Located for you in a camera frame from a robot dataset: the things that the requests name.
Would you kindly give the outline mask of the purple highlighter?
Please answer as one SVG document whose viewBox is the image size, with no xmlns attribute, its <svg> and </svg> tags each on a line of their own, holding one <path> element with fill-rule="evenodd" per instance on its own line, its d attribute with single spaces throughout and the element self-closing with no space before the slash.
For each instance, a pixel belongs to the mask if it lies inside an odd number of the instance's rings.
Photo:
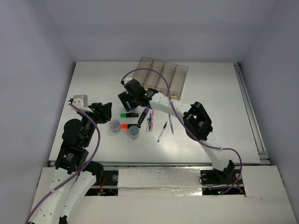
<svg viewBox="0 0 299 224">
<path fill-rule="evenodd" d="M 143 112 L 141 113 L 140 118 L 139 118 L 139 120 L 138 120 L 138 122 L 137 122 L 138 124 L 142 124 L 142 122 L 143 122 L 144 119 L 146 118 L 148 112 L 149 112 L 149 108 L 145 108 L 145 109 L 143 110 Z"/>
</svg>

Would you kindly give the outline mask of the orange highlighter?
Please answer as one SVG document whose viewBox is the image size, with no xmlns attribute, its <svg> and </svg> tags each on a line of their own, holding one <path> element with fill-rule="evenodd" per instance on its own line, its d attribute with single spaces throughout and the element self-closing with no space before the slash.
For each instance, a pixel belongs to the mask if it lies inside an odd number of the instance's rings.
<svg viewBox="0 0 299 224">
<path fill-rule="evenodd" d="M 121 125 L 121 128 L 122 129 L 129 129 L 130 127 L 137 127 L 137 128 L 141 128 L 141 125 L 140 124 L 122 124 Z"/>
</svg>

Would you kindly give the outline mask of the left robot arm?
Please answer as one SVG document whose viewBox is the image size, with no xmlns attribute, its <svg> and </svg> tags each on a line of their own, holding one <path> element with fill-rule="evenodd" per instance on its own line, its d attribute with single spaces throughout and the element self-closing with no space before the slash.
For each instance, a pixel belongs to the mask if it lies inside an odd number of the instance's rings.
<svg viewBox="0 0 299 224">
<path fill-rule="evenodd" d="M 111 120 L 112 103 L 87 105 L 82 98 L 71 98 L 67 104 L 81 119 L 65 123 L 49 192 L 31 211 L 28 224 L 71 223 L 90 187 L 103 180 L 103 165 L 87 157 L 87 147 L 94 132 L 100 131 L 98 125 Z"/>
</svg>

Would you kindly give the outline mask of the paperclip jar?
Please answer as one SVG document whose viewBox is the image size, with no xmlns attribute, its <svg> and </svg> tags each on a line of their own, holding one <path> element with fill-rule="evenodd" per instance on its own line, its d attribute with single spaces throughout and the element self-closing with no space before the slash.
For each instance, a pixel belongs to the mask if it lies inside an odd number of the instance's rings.
<svg viewBox="0 0 299 224">
<path fill-rule="evenodd" d="M 140 134 L 140 131 L 139 131 L 139 128 L 137 126 L 131 126 L 128 129 L 128 136 L 129 136 L 129 138 L 131 138 L 133 140 L 138 139 L 139 138 L 139 134 Z"/>
<path fill-rule="evenodd" d="M 119 133 L 121 130 L 120 121 L 117 119 L 113 119 L 109 122 L 109 129 L 112 133 Z"/>
</svg>

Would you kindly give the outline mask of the green highlighter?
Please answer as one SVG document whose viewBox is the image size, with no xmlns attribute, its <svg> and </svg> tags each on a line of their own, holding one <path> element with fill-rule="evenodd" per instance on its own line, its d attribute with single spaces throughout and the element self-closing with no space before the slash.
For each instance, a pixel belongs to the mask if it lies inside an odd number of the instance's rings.
<svg viewBox="0 0 299 224">
<path fill-rule="evenodd" d="M 138 113 L 121 113 L 120 118 L 138 118 Z"/>
</svg>

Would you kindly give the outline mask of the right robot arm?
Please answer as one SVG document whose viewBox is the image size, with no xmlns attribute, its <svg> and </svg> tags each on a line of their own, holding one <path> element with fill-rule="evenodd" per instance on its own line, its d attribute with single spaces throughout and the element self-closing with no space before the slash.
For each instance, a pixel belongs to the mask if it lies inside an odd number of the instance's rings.
<svg viewBox="0 0 299 224">
<path fill-rule="evenodd" d="M 212 120 L 201 103 L 188 104 L 169 99 L 157 90 L 145 90 L 131 77 L 123 79 L 121 84 L 125 91 L 118 97 L 127 111 L 141 106 L 177 117 L 189 138 L 203 147 L 214 169 L 212 176 L 208 176 L 205 181 L 211 181 L 211 185 L 233 185 L 238 182 L 235 164 L 226 154 L 230 149 L 222 148 L 217 142 L 213 134 Z"/>
</svg>

